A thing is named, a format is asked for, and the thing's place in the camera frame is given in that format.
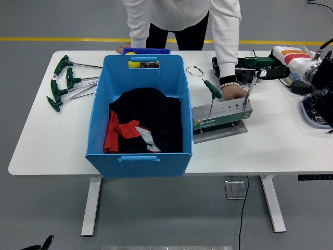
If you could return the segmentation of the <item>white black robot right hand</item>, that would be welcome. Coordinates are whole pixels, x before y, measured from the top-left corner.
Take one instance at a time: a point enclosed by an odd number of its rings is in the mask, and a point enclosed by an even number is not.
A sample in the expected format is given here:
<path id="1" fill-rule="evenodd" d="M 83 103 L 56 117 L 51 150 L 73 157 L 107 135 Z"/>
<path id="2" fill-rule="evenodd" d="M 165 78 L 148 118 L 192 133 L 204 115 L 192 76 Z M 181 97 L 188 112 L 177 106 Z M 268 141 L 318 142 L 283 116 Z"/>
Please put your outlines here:
<path id="1" fill-rule="evenodd" d="M 312 55 L 297 47 L 275 46 L 271 55 L 282 66 L 257 71 L 256 77 L 259 79 L 282 79 L 288 77 L 290 73 L 296 73 L 303 82 L 311 84 L 321 64 L 320 60 L 314 60 Z"/>

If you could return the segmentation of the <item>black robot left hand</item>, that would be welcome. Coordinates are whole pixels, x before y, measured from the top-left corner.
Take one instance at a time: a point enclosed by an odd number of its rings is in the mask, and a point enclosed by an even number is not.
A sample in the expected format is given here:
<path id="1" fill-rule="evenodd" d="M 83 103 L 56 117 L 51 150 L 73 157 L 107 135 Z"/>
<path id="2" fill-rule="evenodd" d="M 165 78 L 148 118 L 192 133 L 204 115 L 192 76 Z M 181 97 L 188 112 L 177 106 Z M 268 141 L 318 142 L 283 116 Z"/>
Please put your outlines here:
<path id="1" fill-rule="evenodd" d="M 46 238 L 45 242 L 42 245 L 32 245 L 23 248 L 22 250 L 48 250 L 54 239 L 53 235 L 50 235 Z"/>

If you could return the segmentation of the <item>person's right hand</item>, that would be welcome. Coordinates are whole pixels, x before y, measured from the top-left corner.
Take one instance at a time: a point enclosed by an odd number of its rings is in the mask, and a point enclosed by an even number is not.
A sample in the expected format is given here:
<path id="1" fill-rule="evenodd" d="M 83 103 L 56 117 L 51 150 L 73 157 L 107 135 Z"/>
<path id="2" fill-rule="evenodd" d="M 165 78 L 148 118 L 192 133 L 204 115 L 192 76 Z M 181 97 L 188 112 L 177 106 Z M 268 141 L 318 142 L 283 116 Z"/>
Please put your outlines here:
<path id="1" fill-rule="evenodd" d="M 131 47 L 130 43 L 123 43 L 120 46 L 115 48 L 115 51 L 119 54 L 122 54 L 125 48 Z"/>

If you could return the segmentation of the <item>person's left hand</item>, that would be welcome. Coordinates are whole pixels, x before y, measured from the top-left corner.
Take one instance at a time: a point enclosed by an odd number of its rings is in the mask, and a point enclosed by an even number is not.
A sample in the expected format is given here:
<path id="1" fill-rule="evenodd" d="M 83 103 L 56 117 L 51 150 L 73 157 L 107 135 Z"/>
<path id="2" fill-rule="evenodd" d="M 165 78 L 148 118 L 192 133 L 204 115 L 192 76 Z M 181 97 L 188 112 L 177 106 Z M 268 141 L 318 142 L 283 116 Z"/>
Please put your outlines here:
<path id="1" fill-rule="evenodd" d="M 237 85 L 229 85 L 222 88 L 222 96 L 226 101 L 245 98 L 248 92 Z"/>

